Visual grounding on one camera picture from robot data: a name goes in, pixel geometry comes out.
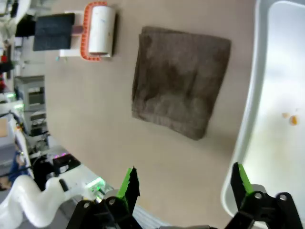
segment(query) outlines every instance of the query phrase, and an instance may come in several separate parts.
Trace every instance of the folded towel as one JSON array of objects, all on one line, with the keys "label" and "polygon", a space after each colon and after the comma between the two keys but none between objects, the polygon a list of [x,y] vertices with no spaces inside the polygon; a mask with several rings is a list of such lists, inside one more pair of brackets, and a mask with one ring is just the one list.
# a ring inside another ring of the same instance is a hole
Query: folded towel
[{"label": "folded towel", "polygon": [[205,134],[230,56],[227,39],[144,27],[132,116],[191,139]]}]

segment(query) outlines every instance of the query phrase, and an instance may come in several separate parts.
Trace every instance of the white equipment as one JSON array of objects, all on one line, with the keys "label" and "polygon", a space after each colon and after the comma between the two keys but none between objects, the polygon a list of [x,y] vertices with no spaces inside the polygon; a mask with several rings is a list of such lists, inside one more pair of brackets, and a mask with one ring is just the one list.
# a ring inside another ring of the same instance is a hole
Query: white equipment
[{"label": "white equipment", "polygon": [[[68,187],[67,191],[63,190],[60,180]],[[84,165],[50,178],[43,192],[30,176],[19,176],[0,204],[0,229],[20,226],[23,212],[34,226],[46,227],[53,221],[58,207],[64,201],[76,195],[89,200],[99,199],[101,193],[98,189],[103,186],[105,182]]]}]

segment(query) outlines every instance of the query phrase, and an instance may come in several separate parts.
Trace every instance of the screw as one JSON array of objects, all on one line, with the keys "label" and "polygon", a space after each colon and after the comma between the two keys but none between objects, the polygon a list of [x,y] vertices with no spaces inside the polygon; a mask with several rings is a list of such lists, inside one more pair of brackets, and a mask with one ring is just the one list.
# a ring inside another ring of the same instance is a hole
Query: screw
[{"label": "screw", "polygon": [[282,194],[282,195],[280,195],[280,199],[281,199],[282,201],[285,201],[285,200],[287,200],[287,196],[285,196],[284,194]]},{"label": "screw", "polygon": [[262,198],[262,194],[260,194],[259,192],[256,193],[254,196],[255,196],[255,198],[257,198],[257,199],[261,199],[261,198]]},{"label": "screw", "polygon": [[113,205],[113,204],[114,204],[114,202],[115,202],[115,199],[111,199],[111,200],[109,200],[109,204],[110,204],[110,205]]}]

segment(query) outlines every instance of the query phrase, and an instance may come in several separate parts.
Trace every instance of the table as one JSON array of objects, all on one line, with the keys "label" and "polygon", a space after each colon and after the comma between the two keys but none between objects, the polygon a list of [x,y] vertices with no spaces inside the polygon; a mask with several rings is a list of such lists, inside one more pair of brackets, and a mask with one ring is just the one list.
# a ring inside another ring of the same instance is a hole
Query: table
[{"label": "table", "polygon": [[[82,10],[89,0],[57,1],[53,12]],[[126,170],[138,169],[138,204],[175,225],[229,220],[221,187],[242,121],[251,71],[254,0],[109,0],[119,12],[114,56],[93,63],[56,61],[46,53],[48,127],[59,143],[119,188]],[[227,73],[207,134],[193,141],[131,117],[138,35],[142,26],[210,34],[232,40]]]}]

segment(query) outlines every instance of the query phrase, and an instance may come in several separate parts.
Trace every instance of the paper roll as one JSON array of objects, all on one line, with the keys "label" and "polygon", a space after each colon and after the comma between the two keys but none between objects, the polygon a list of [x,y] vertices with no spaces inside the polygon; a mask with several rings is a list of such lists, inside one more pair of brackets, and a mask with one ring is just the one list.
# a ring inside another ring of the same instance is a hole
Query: paper roll
[{"label": "paper roll", "polygon": [[109,6],[95,6],[92,9],[89,53],[111,57],[115,9]]}]

